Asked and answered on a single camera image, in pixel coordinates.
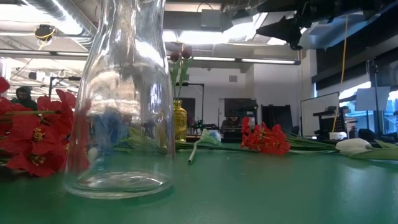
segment red tulip bud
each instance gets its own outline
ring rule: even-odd
[[[180,52],[172,52],[172,54],[170,55],[170,59],[173,62],[177,62],[179,57],[180,57]]]
[[[185,47],[185,48],[182,50],[182,52],[181,52],[181,56],[182,56],[183,58],[185,58],[185,59],[190,58],[190,57],[192,56],[192,47],[191,47],[191,46]]]

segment yellow cable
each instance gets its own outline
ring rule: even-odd
[[[340,91],[339,91],[339,94],[343,90],[343,79],[344,79],[344,72],[345,72],[345,67],[346,67],[347,30],[348,30],[348,15],[346,16],[346,30],[345,30],[344,48],[343,48],[343,68],[341,70],[341,80],[340,80]],[[332,132],[335,132],[337,114],[339,113],[339,105],[340,105],[339,104],[339,100],[337,99],[337,107],[336,107],[335,119],[333,121],[333,129],[331,130]]]
[[[50,37],[51,35],[53,35],[54,34],[54,32],[55,32],[55,30],[56,29],[54,29],[54,30],[52,30],[52,32],[50,33],[50,34],[47,34],[47,35],[44,35],[44,36],[37,36],[36,35],[36,30],[35,30],[35,32],[34,32],[34,34],[35,34],[35,36],[37,37],[37,38],[47,38],[47,37]]]

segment whiteboard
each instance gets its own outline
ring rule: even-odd
[[[314,131],[319,130],[319,118],[313,116],[314,113],[337,105],[338,92],[301,101],[302,136],[314,136]]]

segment desk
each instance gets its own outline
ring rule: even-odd
[[[398,223],[398,164],[329,155],[178,152],[174,188],[94,200],[65,192],[62,175],[0,182],[4,224]]]

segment white flower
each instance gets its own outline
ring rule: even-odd
[[[340,153],[342,153],[343,155],[351,156],[361,152],[369,151],[369,149],[366,149],[366,146],[371,146],[371,145],[370,143],[368,143],[363,139],[355,138],[355,139],[347,139],[337,143],[336,149],[340,150]]]

